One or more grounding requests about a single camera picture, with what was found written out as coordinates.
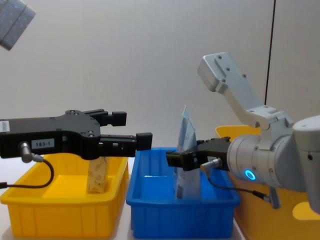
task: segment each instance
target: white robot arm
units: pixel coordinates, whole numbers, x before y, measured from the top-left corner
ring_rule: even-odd
[[[210,91],[224,95],[243,124],[261,128],[261,135],[243,135],[230,144],[230,172],[270,186],[274,208],[280,207],[275,188],[307,192],[310,207],[320,214],[320,116],[294,125],[285,112],[264,105],[226,52],[204,56],[198,74]]]

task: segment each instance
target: metal connector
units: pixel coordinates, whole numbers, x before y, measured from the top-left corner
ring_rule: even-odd
[[[32,161],[35,161],[37,163],[41,163],[44,161],[44,158],[42,156],[31,152],[29,144],[25,141],[20,143],[19,150],[20,150],[20,156],[21,156],[22,162],[26,164]]]
[[[208,162],[200,165],[200,169],[207,175],[210,176],[211,169],[215,169],[222,166],[222,160],[220,158],[214,158],[209,156]]]
[[[30,146],[27,142],[20,143],[19,151],[20,151],[20,156],[21,156],[22,162],[27,164],[27,163],[30,163],[34,159],[34,156],[31,153]]]

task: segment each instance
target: clear plastic bag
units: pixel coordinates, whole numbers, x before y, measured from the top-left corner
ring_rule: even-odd
[[[197,145],[196,131],[190,120],[187,107],[182,113],[183,119],[180,127],[177,151],[183,152]],[[201,180],[200,169],[184,171],[175,167],[173,173],[174,197],[176,199],[200,199]]]

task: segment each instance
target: cable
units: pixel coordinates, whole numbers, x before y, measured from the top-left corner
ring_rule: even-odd
[[[218,188],[218,189],[223,189],[223,190],[233,190],[233,191],[242,191],[242,192],[246,192],[246,193],[250,193],[252,194],[253,191],[249,190],[249,189],[244,189],[244,188],[237,188],[237,187],[227,187],[227,186],[220,186],[220,185],[217,185],[215,184],[212,179],[210,177],[208,177],[208,181],[209,183]]]
[[[218,189],[222,189],[222,190],[232,190],[232,191],[241,191],[241,192],[245,192],[245,193],[249,193],[249,194],[253,194],[254,196],[267,201],[269,199],[267,194],[264,194],[260,191],[255,191],[255,190],[249,190],[249,189],[245,189],[245,188],[238,188],[238,187],[227,187],[227,186],[220,186],[215,184],[212,179],[210,177],[207,177],[209,183],[213,186],[216,187]]]
[[[0,182],[0,189],[5,189],[5,188],[42,189],[42,188],[49,186],[52,183],[52,181],[54,180],[54,176],[55,176],[54,167],[52,166],[52,164],[50,162],[48,162],[45,159],[43,160],[43,163],[45,163],[50,169],[50,179],[45,184],[43,184],[43,185],[23,185],[23,184],[7,184],[6,182]]]

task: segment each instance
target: blue led ring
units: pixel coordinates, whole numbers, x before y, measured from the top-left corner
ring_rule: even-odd
[[[256,175],[249,169],[244,171],[245,176],[250,180],[256,180]]]

